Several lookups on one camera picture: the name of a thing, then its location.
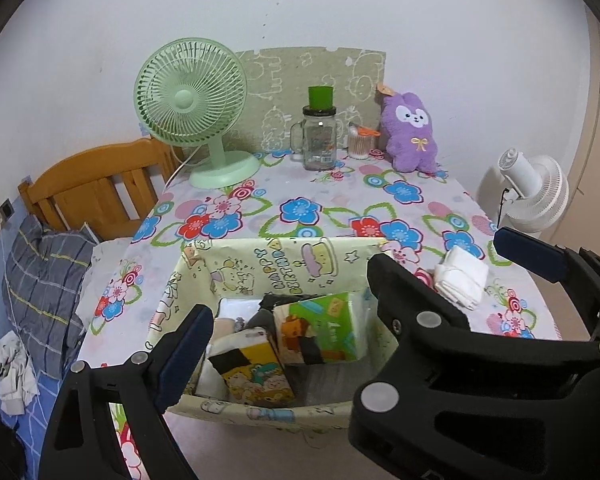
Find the white cloth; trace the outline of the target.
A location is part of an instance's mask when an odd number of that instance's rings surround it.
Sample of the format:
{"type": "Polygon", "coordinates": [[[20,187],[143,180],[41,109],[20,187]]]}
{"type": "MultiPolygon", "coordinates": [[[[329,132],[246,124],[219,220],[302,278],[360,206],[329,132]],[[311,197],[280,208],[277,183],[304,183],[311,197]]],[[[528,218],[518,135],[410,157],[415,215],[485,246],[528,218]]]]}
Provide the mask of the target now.
{"type": "Polygon", "coordinates": [[[19,336],[10,330],[0,339],[0,402],[9,416],[19,416],[40,393],[30,356],[19,336]]]}
{"type": "Polygon", "coordinates": [[[482,300],[489,267],[454,246],[434,268],[434,289],[454,306],[475,310],[482,300]]]}

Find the green tissue pack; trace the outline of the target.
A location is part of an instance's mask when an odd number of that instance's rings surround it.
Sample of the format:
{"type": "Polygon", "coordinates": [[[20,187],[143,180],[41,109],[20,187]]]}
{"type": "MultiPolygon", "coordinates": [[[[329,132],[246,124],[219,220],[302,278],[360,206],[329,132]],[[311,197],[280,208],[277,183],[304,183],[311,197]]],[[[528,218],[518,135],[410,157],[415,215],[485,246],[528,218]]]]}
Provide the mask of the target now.
{"type": "Polygon", "coordinates": [[[367,354],[369,313],[362,292],[340,292],[275,307],[282,362],[300,366],[362,360],[367,354]]]}

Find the yellow cartoon tissue pack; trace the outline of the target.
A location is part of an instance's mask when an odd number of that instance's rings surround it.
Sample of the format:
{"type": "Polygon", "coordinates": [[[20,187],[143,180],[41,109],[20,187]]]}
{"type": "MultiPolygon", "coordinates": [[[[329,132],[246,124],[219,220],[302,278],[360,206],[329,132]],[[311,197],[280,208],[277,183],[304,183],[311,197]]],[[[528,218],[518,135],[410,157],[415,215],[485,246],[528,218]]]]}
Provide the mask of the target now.
{"type": "Polygon", "coordinates": [[[264,328],[247,328],[217,339],[208,360],[235,402],[283,408],[294,400],[294,390],[264,328]]]}

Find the dark grey sock bundle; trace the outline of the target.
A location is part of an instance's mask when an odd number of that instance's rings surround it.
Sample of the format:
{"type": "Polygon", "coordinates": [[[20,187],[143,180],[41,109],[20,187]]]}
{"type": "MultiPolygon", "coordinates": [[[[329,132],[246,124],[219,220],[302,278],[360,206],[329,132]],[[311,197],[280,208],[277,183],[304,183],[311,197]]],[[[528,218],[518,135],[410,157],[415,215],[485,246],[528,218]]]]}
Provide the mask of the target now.
{"type": "Polygon", "coordinates": [[[263,328],[270,335],[275,334],[275,320],[273,310],[283,304],[291,304],[296,301],[295,296],[277,295],[268,292],[260,301],[257,312],[245,322],[245,328],[263,328]]]}

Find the crumpled white cloth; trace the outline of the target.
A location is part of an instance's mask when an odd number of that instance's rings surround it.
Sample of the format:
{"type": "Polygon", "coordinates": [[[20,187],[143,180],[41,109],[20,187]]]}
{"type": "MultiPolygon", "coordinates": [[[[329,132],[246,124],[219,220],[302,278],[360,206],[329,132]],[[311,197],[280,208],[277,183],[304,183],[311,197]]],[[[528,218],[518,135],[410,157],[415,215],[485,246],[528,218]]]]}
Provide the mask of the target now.
{"type": "Polygon", "coordinates": [[[0,339],[0,402],[9,416],[19,416],[40,393],[30,356],[19,336],[10,330],[0,339]]]}

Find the white standing fan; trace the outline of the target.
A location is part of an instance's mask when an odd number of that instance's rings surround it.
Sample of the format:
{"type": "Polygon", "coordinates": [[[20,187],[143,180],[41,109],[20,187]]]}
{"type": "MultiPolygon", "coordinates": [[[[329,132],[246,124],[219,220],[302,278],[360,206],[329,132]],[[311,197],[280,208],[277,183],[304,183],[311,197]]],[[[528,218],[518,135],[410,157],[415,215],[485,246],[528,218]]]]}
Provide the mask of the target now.
{"type": "Polygon", "coordinates": [[[564,214],[569,194],[567,176],[553,157],[509,148],[482,179],[477,202],[497,226],[540,237],[564,214]]]}

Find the grey plaid pillow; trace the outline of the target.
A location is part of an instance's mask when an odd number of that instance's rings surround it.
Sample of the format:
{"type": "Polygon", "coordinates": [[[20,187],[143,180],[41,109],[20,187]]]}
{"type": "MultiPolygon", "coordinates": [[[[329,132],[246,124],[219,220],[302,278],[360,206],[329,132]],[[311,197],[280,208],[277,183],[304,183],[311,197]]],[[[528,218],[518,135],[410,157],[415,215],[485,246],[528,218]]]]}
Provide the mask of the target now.
{"type": "Polygon", "coordinates": [[[7,318],[38,372],[59,380],[78,354],[84,324],[76,314],[95,242],[85,231],[56,231],[29,214],[6,255],[7,318]]]}

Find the floral tablecloth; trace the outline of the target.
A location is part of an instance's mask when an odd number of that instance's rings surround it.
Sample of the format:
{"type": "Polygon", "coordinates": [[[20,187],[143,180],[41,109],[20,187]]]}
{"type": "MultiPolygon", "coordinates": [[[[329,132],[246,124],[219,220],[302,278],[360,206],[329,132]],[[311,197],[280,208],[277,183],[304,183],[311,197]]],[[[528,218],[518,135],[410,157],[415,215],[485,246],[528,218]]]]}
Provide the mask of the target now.
{"type": "Polygon", "coordinates": [[[489,267],[482,300],[467,313],[487,334],[557,339],[530,274],[495,250],[495,226],[444,170],[400,174],[379,157],[341,156],[333,170],[305,170],[289,152],[260,157],[250,179],[217,190],[174,180],[131,237],[108,280],[85,296],[93,308],[80,358],[117,365],[145,342],[166,282],[197,240],[383,237],[388,254],[424,283],[454,246],[489,267]]]}

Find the purple plush bunny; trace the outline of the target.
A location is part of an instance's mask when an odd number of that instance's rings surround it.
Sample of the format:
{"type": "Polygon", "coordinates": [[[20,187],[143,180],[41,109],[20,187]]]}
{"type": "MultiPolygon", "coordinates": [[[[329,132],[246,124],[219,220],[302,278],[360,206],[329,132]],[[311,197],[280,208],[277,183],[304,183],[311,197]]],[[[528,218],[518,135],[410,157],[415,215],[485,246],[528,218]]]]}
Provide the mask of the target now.
{"type": "Polygon", "coordinates": [[[438,170],[438,146],[432,132],[432,119],[420,97],[412,92],[380,90],[381,132],[386,136],[386,153],[399,172],[438,170]]]}

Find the wooden bed headboard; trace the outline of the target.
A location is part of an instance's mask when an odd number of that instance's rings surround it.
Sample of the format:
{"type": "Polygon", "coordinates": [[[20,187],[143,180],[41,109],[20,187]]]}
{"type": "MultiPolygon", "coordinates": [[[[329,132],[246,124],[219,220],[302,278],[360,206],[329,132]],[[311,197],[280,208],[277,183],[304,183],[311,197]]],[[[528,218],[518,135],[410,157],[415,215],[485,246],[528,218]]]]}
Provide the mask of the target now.
{"type": "Polygon", "coordinates": [[[107,144],[61,160],[18,191],[28,213],[56,231],[89,226],[102,240],[130,237],[157,203],[149,170],[169,179],[181,154],[149,138],[107,144]]]}

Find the toothpick jar orange lid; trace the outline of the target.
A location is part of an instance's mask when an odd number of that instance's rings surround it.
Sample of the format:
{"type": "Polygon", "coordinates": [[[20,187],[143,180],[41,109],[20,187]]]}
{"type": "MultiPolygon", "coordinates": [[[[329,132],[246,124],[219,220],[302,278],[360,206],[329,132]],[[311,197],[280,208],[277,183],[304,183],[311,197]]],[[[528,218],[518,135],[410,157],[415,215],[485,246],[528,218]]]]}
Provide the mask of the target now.
{"type": "Polygon", "coordinates": [[[348,125],[348,155],[359,160],[369,158],[379,137],[379,131],[357,124],[348,125]]]}

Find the glass mason jar mug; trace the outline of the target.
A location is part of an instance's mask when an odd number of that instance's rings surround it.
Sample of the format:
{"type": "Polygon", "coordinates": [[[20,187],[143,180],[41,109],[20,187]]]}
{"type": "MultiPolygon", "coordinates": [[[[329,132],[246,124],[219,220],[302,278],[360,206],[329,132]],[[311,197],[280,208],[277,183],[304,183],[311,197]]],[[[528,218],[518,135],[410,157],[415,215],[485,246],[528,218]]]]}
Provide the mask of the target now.
{"type": "Polygon", "coordinates": [[[290,149],[305,170],[327,171],[337,159],[336,107],[303,107],[302,119],[290,128],[290,149]]]}

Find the green cup on jar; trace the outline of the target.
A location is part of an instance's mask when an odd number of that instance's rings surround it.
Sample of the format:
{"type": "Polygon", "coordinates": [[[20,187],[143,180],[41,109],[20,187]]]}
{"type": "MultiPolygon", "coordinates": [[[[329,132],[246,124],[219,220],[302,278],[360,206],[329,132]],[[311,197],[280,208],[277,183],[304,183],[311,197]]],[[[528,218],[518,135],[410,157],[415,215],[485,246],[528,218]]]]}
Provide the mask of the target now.
{"type": "Polygon", "coordinates": [[[310,110],[329,110],[334,106],[334,88],[312,86],[308,89],[310,110]]]}

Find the wall power socket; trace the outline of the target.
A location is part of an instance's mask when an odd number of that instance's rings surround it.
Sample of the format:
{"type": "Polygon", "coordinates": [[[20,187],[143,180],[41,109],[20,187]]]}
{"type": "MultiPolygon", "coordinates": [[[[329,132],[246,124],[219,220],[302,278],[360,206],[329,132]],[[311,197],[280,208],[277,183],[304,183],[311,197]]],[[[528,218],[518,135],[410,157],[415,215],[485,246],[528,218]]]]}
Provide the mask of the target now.
{"type": "Polygon", "coordinates": [[[4,200],[4,202],[0,206],[0,233],[1,230],[6,226],[6,223],[12,215],[14,214],[14,207],[12,206],[12,202],[10,200],[4,200]]]}

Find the green patterned wall mat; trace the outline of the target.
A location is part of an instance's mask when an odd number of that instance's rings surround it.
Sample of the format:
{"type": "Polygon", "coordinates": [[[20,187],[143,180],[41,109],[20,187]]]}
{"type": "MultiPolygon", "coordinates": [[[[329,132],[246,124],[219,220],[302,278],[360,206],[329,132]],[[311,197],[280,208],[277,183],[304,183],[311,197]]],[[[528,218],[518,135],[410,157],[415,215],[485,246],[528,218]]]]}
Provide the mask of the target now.
{"type": "Polygon", "coordinates": [[[376,87],[384,81],[384,52],[286,47],[242,51],[237,57],[248,94],[242,116],[223,136],[229,150],[269,153],[289,148],[291,126],[302,119],[313,86],[334,89],[340,148],[347,145],[351,122],[367,128],[379,125],[376,87]]]}

